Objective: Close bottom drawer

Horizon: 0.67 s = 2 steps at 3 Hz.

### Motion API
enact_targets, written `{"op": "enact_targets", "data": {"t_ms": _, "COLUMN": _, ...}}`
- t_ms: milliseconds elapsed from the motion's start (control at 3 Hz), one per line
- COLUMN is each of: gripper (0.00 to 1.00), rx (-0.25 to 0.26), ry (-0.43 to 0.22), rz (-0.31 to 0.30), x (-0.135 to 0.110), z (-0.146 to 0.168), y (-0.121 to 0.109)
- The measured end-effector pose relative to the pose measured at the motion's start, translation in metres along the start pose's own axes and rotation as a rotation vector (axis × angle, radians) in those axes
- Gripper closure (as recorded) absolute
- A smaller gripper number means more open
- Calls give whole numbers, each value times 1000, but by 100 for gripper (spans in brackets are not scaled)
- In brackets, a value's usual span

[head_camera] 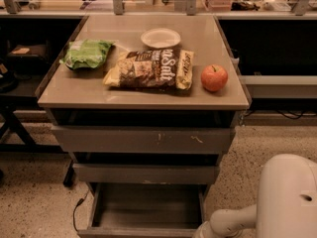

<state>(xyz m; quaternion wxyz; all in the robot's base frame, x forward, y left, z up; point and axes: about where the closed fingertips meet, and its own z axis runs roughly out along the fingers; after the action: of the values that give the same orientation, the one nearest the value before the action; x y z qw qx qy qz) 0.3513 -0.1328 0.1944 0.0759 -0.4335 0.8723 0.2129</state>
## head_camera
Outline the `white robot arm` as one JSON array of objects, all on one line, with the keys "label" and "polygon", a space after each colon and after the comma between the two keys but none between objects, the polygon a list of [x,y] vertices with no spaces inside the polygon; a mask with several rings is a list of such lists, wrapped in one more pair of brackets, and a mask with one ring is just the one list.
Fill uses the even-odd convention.
[{"label": "white robot arm", "polygon": [[272,157],[261,172],[257,202],[215,211],[192,238],[240,238],[247,229],[256,238],[317,238],[317,163],[291,154]]}]

